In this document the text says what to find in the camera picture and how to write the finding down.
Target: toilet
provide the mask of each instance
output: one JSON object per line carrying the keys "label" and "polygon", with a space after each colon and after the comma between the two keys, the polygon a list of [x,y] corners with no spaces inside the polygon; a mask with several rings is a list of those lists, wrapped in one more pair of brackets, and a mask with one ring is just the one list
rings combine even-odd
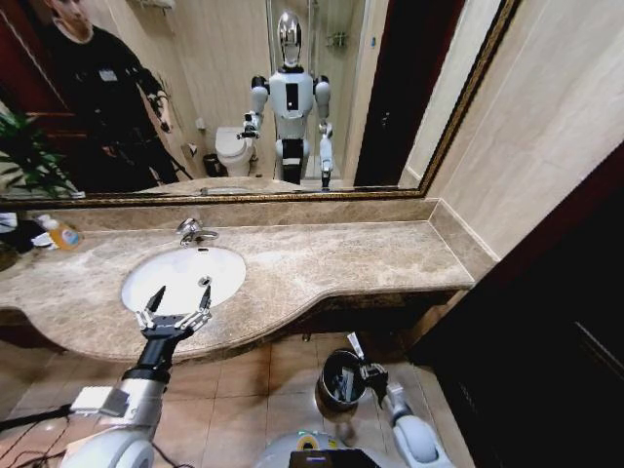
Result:
{"label": "toilet", "polygon": [[230,177],[248,176],[250,174],[250,160],[254,155],[254,140],[252,138],[237,139],[236,135],[242,132],[240,127],[219,127],[216,129],[214,147],[218,161],[227,169]]}

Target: tile floor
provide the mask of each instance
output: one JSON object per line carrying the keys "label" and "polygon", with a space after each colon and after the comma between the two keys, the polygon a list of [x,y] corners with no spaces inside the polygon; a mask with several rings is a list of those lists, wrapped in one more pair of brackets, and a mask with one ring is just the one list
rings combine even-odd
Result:
{"label": "tile floor", "polygon": [[[226,361],[175,366],[155,443],[177,463],[249,467],[277,436],[307,429],[399,460],[390,426],[369,391],[349,416],[329,420],[317,410],[314,388],[320,368],[331,351],[343,346],[348,341],[341,334],[313,335],[309,342],[294,335]],[[366,337],[363,346],[404,385],[412,409],[436,428],[455,465],[474,466],[435,374],[405,362],[391,336]],[[126,367],[71,353],[56,355],[11,417],[70,403],[83,386],[113,384]],[[56,453],[98,430],[95,419],[71,416],[68,425],[64,419],[38,424],[18,442],[23,428],[5,431],[0,433],[0,456],[15,446],[0,458],[0,467],[11,466],[24,450],[45,451],[54,444],[50,453]],[[25,454],[15,464],[32,456]],[[155,466],[169,465],[157,457]]]}

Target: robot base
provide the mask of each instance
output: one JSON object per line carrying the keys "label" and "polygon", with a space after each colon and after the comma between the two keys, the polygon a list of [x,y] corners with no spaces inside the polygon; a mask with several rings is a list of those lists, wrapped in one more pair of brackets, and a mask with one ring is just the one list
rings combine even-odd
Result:
{"label": "robot base", "polygon": [[[338,464],[333,459],[332,452],[342,450],[341,458]],[[291,458],[293,452],[307,453],[309,452],[310,460],[306,460],[305,455]],[[323,463],[324,459],[332,465]],[[306,466],[333,466],[335,468],[362,466],[382,468],[400,468],[405,467],[402,463],[391,460],[384,453],[378,453],[367,448],[351,449],[343,444],[339,439],[328,434],[319,432],[299,431],[293,434],[287,434],[274,440],[269,447],[266,448],[254,468],[304,468]]]}

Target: person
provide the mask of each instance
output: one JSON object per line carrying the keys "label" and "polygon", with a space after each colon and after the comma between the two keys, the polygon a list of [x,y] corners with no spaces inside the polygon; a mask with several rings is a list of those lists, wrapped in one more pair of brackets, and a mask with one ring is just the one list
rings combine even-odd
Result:
{"label": "person", "polygon": [[167,94],[152,73],[119,38],[93,25],[81,0],[45,0],[52,10],[47,46],[72,110],[87,125],[104,153],[123,161],[127,189],[178,182],[143,103],[139,88],[161,127],[172,122]]}

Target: gold mirror frame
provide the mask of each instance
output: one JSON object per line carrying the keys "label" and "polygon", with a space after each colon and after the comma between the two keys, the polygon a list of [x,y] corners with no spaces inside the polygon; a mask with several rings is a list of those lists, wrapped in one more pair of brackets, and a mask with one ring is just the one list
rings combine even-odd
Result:
{"label": "gold mirror frame", "polygon": [[83,199],[32,199],[2,200],[0,210],[41,210],[72,208],[112,208],[112,207],[157,207],[179,205],[209,205],[226,203],[266,203],[266,202],[324,202],[346,200],[380,200],[422,198],[427,194],[431,182],[449,152],[470,104],[481,85],[489,66],[503,40],[513,16],[522,0],[501,0],[484,43],[479,50],[470,74],[464,83],[461,94],[450,114],[420,185],[416,189],[397,187],[356,187],[334,191],[301,191],[290,193],[249,193],[236,195],[168,195],[168,194],[90,194]]}

